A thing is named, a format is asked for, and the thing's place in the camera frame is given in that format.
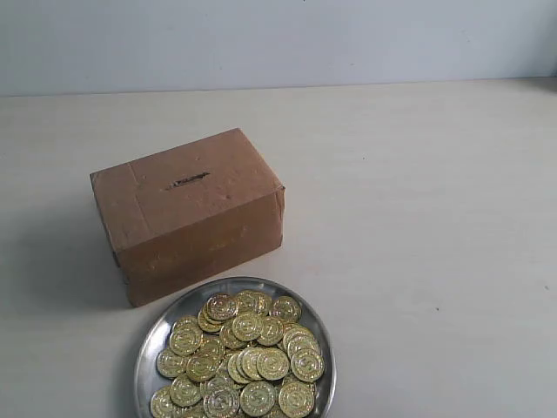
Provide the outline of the gold coin front centre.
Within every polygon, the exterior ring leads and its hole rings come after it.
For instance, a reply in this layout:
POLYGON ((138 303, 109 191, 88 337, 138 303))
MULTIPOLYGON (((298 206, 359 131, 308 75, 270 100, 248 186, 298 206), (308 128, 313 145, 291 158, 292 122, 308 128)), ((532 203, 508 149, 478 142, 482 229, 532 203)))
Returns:
POLYGON ((251 417, 267 414, 276 401, 276 389, 267 381, 254 381, 247 384, 240 394, 240 407, 251 417))

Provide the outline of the gold coin centre large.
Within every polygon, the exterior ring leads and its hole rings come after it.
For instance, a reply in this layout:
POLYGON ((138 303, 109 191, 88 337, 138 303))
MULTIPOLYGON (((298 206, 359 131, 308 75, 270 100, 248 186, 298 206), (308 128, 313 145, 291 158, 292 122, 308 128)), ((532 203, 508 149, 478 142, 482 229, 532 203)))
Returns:
POLYGON ((265 348, 257 359, 258 374, 267 381, 277 381, 286 377, 290 361, 285 352, 278 348, 265 348))

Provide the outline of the gold coin front right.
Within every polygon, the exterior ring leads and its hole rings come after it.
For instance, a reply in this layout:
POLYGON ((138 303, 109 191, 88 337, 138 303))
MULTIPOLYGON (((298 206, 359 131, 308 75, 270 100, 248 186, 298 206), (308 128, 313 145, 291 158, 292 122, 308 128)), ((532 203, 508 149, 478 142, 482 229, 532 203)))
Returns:
POLYGON ((304 383, 285 384, 278 394, 278 404, 282 412, 290 418, 308 416, 314 408, 314 395, 304 383))

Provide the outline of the round steel plate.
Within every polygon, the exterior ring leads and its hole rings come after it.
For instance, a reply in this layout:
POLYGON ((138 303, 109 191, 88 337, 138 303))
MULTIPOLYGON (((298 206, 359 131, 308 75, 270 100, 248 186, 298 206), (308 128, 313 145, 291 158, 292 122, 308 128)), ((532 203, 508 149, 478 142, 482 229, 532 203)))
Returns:
POLYGON ((302 296, 288 287, 263 278, 238 276, 188 287, 185 293, 173 301, 154 322, 139 348, 134 370, 133 394, 137 417, 151 416, 151 397, 167 382, 156 369, 156 359, 168 340, 172 323, 183 315, 197 313, 203 303, 214 293, 236 293, 246 289, 261 291, 272 297, 287 295, 299 301, 302 307, 301 324, 316 336, 325 362, 324 375, 316 385, 315 409, 310 416, 330 417, 332 415, 331 406, 335 396, 337 368, 330 334, 325 323, 302 296))

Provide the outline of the gold coin front left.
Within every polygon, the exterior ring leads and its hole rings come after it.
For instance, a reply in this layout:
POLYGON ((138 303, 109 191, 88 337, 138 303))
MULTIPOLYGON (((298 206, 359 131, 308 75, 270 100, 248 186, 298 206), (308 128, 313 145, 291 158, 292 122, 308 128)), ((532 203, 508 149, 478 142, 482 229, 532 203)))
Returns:
POLYGON ((183 408, 195 405, 202 398, 199 387, 185 374, 181 374, 173 380, 170 397, 175 404, 183 408))

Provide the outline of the gold coin left upper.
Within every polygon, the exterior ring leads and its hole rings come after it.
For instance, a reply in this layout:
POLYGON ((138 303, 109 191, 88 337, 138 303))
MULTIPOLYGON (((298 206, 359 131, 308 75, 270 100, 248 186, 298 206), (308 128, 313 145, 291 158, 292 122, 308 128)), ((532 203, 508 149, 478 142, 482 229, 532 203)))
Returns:
POLYGON ((198 326, 187 324, 171 332, 169 348, 174 354, 188 356, 200 347, 202 338, 203 332, 198 326))

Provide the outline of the gold coin far left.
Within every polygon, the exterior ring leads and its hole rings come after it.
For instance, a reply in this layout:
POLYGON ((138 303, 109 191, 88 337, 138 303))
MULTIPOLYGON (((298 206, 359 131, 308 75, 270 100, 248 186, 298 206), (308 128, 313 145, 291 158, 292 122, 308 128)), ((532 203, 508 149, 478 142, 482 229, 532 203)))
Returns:
POLYGON ((185 372, 187 361, 187 357, 175 354, 169 348, 165 348, 158 354, 156 366, 163 377, 173 379, 185 372))

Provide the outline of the gold coin top back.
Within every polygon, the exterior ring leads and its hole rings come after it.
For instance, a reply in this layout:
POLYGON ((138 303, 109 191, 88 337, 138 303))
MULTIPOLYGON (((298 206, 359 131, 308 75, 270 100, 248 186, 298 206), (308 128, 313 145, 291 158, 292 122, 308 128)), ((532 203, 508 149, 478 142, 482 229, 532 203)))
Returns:
POLYGON ((226 321, 238 313, 237 300, 228 293, 215 293, 206 301, 206 312, 215 321, 226 321))

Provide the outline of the gold coin right edge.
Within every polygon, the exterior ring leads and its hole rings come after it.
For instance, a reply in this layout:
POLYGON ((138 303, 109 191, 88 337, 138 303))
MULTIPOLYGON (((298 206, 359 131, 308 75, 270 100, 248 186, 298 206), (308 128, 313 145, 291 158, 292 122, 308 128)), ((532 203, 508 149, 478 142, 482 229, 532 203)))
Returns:
POLYGON ((311 383, 321 378, 325 371, 325 363, 319 352, 306 348, 293 354, 291 368, 299 380, 311 383))

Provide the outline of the gold coin back right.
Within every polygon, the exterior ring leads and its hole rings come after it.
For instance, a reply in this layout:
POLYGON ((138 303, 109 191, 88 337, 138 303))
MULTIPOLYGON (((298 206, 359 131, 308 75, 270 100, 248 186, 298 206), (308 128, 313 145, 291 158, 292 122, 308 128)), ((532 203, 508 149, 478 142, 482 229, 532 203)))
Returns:
POLYGON ((270 307, 269 314, 281 319, 283 322, 298 322, 302 310, 300 304, 290 296, 279 296, 270 307))

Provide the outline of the brown cardboard box with slot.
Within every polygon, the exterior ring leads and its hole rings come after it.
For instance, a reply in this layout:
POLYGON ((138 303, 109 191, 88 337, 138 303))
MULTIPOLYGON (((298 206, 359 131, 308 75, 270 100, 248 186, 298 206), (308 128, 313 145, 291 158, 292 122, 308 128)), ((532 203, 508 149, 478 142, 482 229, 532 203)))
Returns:
POLYGON ((285 187, 239 128, 93 172, 90 180, 133 307, 282 244, 285 187))

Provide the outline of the gold coin centre top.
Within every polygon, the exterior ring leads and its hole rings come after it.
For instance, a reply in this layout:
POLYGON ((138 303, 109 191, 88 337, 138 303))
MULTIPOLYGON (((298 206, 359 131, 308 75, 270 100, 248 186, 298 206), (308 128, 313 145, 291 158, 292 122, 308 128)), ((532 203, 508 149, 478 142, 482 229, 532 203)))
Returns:
POLYGON ((232 321, 232 332, 241 341, 256 340, 262 333, 262 318, 254 312, 243 312, 232 321))

